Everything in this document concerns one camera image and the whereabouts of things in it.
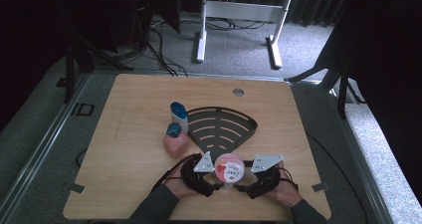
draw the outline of sleeve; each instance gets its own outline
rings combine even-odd
[[[325,224],[325,218],[304,199],[291,208],[295,224]]]
[[[163,184],[159,185],[137,207],[128,224],[167,223],[179,199]]]

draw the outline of gray carpet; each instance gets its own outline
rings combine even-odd
[[[279,43],[284,67],[276,71],[271,69],[268,51],[264,46],[265,37],[274,31],[273,24],[266,24],[256,30],[230,32],[209,30],[205,62],[202,64],[194,61],[198,24],[182,25],[181,35],[168,29],[166,25],[155,28],[163,37],[163,54],[183,66],[189,74],[268,80],[282,80],[311,68],[332,30],[332,27],[305,28],[295,24],[285,25]],[[149,41],[158,49],[156,34],[150,33]],[[130,51],[130,46],[121,47],[120,50]],[[134,57],[136,58],[134,61],[134,58],[127,58],[122,62],[131,61],[127,65],[135,67],[134,73],[160,71],[165,74],[164,69],[156,61],[148,58],[152,56],[149,51],[143,54]],[[79,169],[76,157],[89,145],[112,82],[118,73],[120,71],[110,65],[98,64],[98,68],[90,75],[78,102],[95,105],[93,115],[68,116],[9,223],[87,223],[63,217],[62,211],[69,192],[61,187],[65,182],[72,182],[75,179]],[[63,75],[64,60],[52,67],[26,104],[0,134],[1,199],[6,197],[26,160],[43,139],[55,115],[63,108],[65,90],[56,87],[57,80]],[[323,75],[324,72],[315,74],[309,80],[320,81]],[[335,158],[347,178],[351,180],[363,204],[362,209],[353,189],[333,161],[320,145],[309,137],[321,179],[331,186],[326,192],[332,212],[329,223],[365,223],[363,210],[367,213],[368,223],[377,223],[346,145],[349,142],[347,137],[353,136],[353,133],[345,131],[347,128],[344,127],[348,127],[348,123],[338,117],[335,97],[315,83],[299,83],[292,88],[305,130]],[[353,106],[353,111],[356,113],[348,115],[356,118],[360,116],[361,111],[369,112],[368,109],[360,109],[362,105],[349,104],[349,106]]]

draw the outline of wooden table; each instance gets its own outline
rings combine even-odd
[[[244,95],[237,97],[235,89]],[[251,116],[255,134],[233,153],[244,160],[255,154],[281,154],[301,195],[326,218],[330,210],[316,164],[292,95],[283,82],[119,75],[109,94],[92,142],[64,209],[69,219],[126,219],[148,195],[153,184],[177,160],[164,151],[162,139],[171,122],[169,106],[187,110],[224,107]],[[191,143],[188,153],[200,152]],[[254,181],[248,173],[245,181]],[[288,220],[289,209],[267,197],[250,199],[235,189],[182,199],[172,220]]]

